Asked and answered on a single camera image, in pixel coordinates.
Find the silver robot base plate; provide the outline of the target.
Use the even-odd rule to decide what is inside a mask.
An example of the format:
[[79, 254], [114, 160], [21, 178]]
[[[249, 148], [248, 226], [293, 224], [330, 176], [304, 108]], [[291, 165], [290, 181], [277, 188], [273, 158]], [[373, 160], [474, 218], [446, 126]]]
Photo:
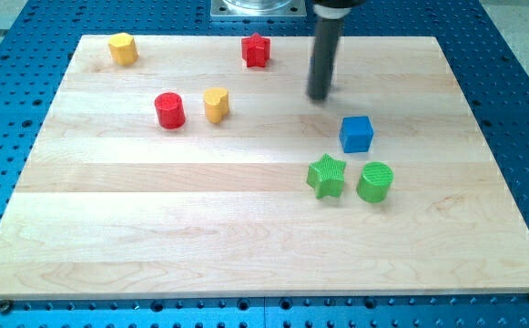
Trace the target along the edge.
[[212, 17], [304, 17], [304, 0], [211, 0]]

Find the black robot arm end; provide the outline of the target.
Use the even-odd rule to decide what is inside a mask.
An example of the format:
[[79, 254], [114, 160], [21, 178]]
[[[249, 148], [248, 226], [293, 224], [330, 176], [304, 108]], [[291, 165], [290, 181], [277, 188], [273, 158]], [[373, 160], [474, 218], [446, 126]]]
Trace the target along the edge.
[[365, 2], [366, 0], [314, 0], [313, 11], [321, 18], [337, 20]]

